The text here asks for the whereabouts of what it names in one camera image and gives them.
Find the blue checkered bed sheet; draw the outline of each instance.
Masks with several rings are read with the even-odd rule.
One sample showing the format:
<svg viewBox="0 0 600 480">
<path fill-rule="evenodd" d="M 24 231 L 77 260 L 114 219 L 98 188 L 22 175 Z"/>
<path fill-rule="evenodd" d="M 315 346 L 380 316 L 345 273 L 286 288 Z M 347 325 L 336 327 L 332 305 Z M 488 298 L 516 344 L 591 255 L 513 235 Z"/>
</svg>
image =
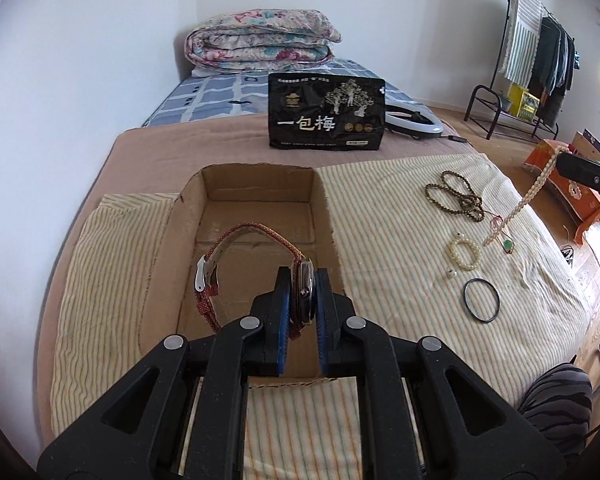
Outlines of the blue checkered bed sheet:
<svg viewBox="0 0 600 480">
<path fill-rule="evenodd" d="M 378 77 L 350 59 L 333 59 L 327 64 L 295 72 L 320 72 L 358 77 Z M 187 123 L 200 119 L 263 114 L 269 110 L 269 73 L 242 72 L 210 77 L 190 76 L 180 83 L 142 126 Z M 387 83 L 386 97 L 415 102 Z"/>
</svg>

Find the yellow box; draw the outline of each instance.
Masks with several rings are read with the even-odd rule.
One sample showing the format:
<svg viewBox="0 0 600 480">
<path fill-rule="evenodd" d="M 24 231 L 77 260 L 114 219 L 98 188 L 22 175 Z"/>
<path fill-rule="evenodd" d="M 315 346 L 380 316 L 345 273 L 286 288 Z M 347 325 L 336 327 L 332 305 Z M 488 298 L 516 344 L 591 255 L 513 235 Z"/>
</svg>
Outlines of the yellow box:
<svg viewBox="0 0 600 480">
<path fill-rule="evenodd" d="M 526 88 L 513 83 L 509 90 L 509 101 L 513 104 L 509 113 L 527 121 L 533 121 L 540 105 L 540 99 L 531 95 Z"/>
</svg>

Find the triangular cutout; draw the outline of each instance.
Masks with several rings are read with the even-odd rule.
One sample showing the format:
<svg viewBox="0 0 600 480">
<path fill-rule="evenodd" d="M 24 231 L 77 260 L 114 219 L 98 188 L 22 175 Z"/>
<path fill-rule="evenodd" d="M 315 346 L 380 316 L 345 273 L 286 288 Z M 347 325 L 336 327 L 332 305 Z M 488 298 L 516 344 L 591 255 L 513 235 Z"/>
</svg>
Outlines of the triangular cutout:
<svg viewBox="0 0 600 480">
<path fill-rule="evenodd" d="M 102 415 L 102 423 L 123 433 L 138 430 L 160 370 L 150 368 Z"/>
<path fill-rule="evenodd" d="M 505 423 L 504 413 L 454 368 L 446 371 L 446 380 L 453 390 L 464 425 L 469 434 L 482 435 Z"/>
</svg>

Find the bed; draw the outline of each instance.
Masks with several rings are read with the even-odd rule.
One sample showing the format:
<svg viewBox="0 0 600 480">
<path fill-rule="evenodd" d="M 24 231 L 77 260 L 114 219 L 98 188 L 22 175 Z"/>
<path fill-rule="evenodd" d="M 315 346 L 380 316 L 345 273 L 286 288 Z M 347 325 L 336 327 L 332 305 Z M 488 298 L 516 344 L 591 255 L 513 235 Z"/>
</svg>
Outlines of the bed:
<svg viewBox="0 0 600 480">
<path fill-rule="evenodd" d="M 327 70 L 373 75 L 344 60 L 332 62 Z M 251 77 L 258 80 L 247 80 Z M 318 168 L 346 292 L 359 313 L 392 335 L 440 336 L 512 405 L 541 373 L 572 357 L 589 322 L 587 303 L 546 227 L 529 207 L 514 226 L 524 233 L 519 256 L 506 260 L 492 250 L 484 264 L 484 272 L 502 287 L 510 306 L 503 308 L 502 323 L 476 326 L 451 307 L 458 302 L 458 292 L 445 274 L 445 237 L 461 220 L 450 220 L 423 200 L 420 187 L 433 182 L 440 171 L 453 169 L 475 184 L 487 206 L 508 211 L 520 196 L 485 156 L 468 144 L 445 138 L 419 141 L 389 131 L 377 152 L 272 149 L 262 113 L 266 80 L 262 74 L 189 78 L 144 127 L 116 139 L 68 234 L 46 298 L 38 346 L 38 400 L 45 444 L 141 355 L 135 346 L 137 327 L 127 323 L 125 333 L 110 328 L 107 316 L 120 316 L 119 312 L 62 311 L 72 256 L 90 214 L 105 196 L 105 202 L 112 196 L 158 197 L 162 207 L 193 174 L 210 164 L 269 162 Z M 192 86 L 198 90 L 192 92 Z M 410 101 L 391 86 L 388 92 Z M 363 188 L 378 191 L 373 201 L 355 198 Z M 364 233 L 352 219 L 362 217 L 378 226 L 384 239 L 380 248 L 361 244 Z M 485 228 L 467 220 L 461 225 L 474 239 L 480 239 L 480 229 Z M 436 230 L 445 235 L 432 241 L 426 233 Z M 424 248 L 420 247 L 423 240 L 428 240 Z M 387 310 L 387 300 L 402 306 Z M 141 312 L 136 318 L 141 323 Z M 104 327 L 99 332 L 104 335 L 94 338 L 90 331 L 78 329 L 85 325 Z M 121 340 L 128 342 L 124 352 L 111 344 Z M 97 388 L 95 376 L 103 378 Z M 360 478 L 354 381 L 258 388 L 252 393 L 245 478 Z M 272 438 L 275 434 L 284 437 Z M 330 439 L 312 438 L 316 434 Z"/>
</svg>

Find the black bangle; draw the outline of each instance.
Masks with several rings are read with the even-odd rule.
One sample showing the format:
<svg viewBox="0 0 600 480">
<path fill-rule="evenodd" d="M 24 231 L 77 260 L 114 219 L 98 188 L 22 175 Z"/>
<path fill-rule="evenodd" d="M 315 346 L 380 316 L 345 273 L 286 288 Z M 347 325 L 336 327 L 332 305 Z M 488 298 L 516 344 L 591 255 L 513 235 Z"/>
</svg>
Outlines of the black bangle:
<svg viewBox="0 0 600 480">
<path fill-rule="evenodd" d="M 482 319 L 481 317 L 476 316 L 474 311 L 471 310 L 471 308 L 469 307 L 469 303 L 466 300 L 466 288 L 469 286 L 470 283 L 473 283 L 473 282 L 481 282 L 481 283 L 485 283 L 486 285 L 489 285 L 491 287 L 491 290 L 493 291 L 493 293 L 496 295 L 496 312 L 489 319 Z M 469 314 L 471 314 L 475 320 L 477 320 L 483 324 L 488 324 L 491 321 L 495 320 L 498 317 L 498 314 L 500 313 L 500 295 L 498 294 L 498 291 L 493 286 L 493 283 L 488 282 L 487 280 L 484 280 L 482 278 L 474 278 L 464 284 L 464 288 L 462 289 L 462 302 L 464 303 L 464 307 L 469 311 Z"/>
</svg>

